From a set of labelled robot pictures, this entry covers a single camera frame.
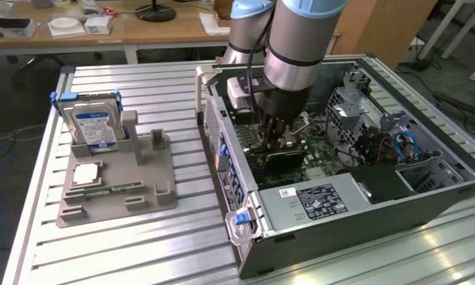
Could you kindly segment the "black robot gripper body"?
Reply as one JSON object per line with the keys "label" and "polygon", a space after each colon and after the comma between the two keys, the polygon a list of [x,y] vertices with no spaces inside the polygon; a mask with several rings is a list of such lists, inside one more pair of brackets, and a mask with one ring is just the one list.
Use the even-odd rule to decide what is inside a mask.
{"label": "black robot gripper body", "polygon": [[311,88],[298,91],[273,89],[263,92],[259,99],[261,119],[294,122],[307,104]]}

